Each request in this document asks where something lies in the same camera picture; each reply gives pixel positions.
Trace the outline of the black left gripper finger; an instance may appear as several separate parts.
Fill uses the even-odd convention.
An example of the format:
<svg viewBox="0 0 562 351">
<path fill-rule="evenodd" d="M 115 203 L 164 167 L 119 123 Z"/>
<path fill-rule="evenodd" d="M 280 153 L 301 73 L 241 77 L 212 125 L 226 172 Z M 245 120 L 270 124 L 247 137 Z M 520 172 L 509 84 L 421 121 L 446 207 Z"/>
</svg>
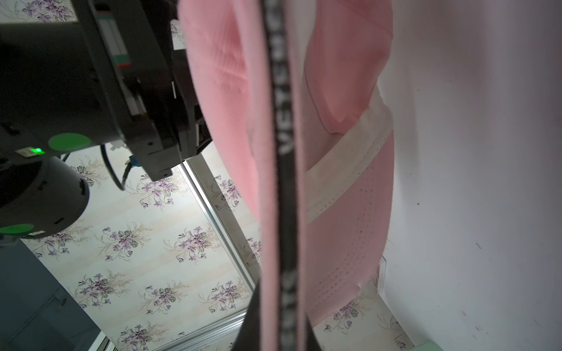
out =
<svg viewBox="0 0 562 351">
<path fill-rule="evenodd" d="M 231 351 L 260 351 L 261 350 L 261 288 L 257 282 L 250 304 L 247 308 L 244 322 Z"/>
</svg>

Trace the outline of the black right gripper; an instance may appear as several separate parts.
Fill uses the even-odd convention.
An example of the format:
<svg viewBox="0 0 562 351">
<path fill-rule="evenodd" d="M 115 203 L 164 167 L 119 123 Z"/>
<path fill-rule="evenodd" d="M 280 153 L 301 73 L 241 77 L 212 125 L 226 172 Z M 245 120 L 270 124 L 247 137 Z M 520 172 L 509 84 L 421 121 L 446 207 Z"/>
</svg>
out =
<svg viewBox="0 0 562 351">
<path fill-rule="evenodd" d="M 150 179 L 211 141 L 176 1 L 3 1 L 1 168 L 121 142 Z"/>
</svg>

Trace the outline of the pink baseball cap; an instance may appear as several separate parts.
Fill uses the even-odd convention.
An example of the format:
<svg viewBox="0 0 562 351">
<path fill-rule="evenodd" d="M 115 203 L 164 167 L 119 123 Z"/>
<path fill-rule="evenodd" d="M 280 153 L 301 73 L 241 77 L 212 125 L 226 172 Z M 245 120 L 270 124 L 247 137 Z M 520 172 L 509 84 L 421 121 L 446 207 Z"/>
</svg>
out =
<svg viewBox="0 0 562 351">
<path fill-rule="evenodd" d="M 389 232 L 392 3 L 177 7 L 203 117 L 261 227 L 261 350 L 319 350 L 313 328 L 357 297 Z"/>
</svg>

